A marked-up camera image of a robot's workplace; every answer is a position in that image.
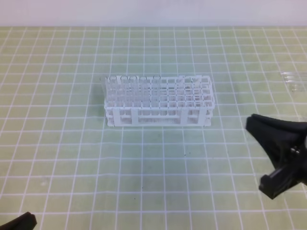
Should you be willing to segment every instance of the cutting mat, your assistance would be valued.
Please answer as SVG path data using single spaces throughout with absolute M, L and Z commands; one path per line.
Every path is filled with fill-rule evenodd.
M 40 230 L 303 230 L 305 188 L 270 200 L 244 130 L 306 115 L 306 27 L 0 27 L 0 224 Z M 112 128 L 103 75 L 210 75 L 212 126 Z

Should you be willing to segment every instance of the black plastic object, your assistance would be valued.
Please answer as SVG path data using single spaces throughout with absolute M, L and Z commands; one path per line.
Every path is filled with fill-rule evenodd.
M 26 212 L 16 219 L 1 225 L 0 230 L 33 230 L 36 224 L 35 215 Z
M 246 130 L 261 144 L 275 168 L 260 179 L 259 189 L 265 195 L 274 199 L 300 182 L 307 185 L 307 122 L 252 114 Z

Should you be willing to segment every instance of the glass test tube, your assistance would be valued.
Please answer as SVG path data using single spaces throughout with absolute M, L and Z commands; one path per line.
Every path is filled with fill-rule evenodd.
M 116 76 L 109 77 L 109 94 L 108 97 L 110 100 L 115 100 L 117 96 L 117 80 Z
M 130 80 L 130 88 L 131 88 L 131 97 L 133 101 L 138 101 L 139 98 L 139 86 L 138 86 L 138 77 L 131 76 Z
M 120 100 L 123 101 L 123 103 L 126 103 L 128 101 L 129 90 L 130 90 L 129 89 L 129 79 L 127 76 L 121 76 L 120 82 L 121 82 L 121 89 L 122 89 Z
M 150 92 L 148 89 L 148 80 L 146 76 L 140 77 L 140 90 L 141 90 L 142 100 L 145 98 L 149 98 Z
M 161 76 L 154 75 L 152 79 L 152 96 L 160 97 Z

